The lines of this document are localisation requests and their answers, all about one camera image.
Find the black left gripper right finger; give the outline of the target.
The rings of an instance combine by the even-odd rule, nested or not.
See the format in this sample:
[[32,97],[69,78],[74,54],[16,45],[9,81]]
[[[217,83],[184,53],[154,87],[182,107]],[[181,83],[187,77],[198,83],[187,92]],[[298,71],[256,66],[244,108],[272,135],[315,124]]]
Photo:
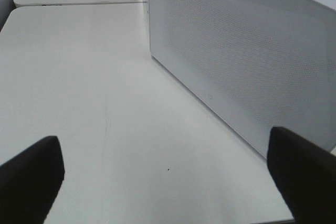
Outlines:
[[267,168],[296,223],[335,223],[334,155],[274,126]]

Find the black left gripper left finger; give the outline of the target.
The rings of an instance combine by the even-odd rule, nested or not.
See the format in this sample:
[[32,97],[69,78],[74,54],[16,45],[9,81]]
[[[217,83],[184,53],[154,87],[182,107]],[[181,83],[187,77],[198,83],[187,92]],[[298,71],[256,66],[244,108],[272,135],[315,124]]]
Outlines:
[[1,165],[1,223],[44,223],[65,177],[58,137],[46,136]]

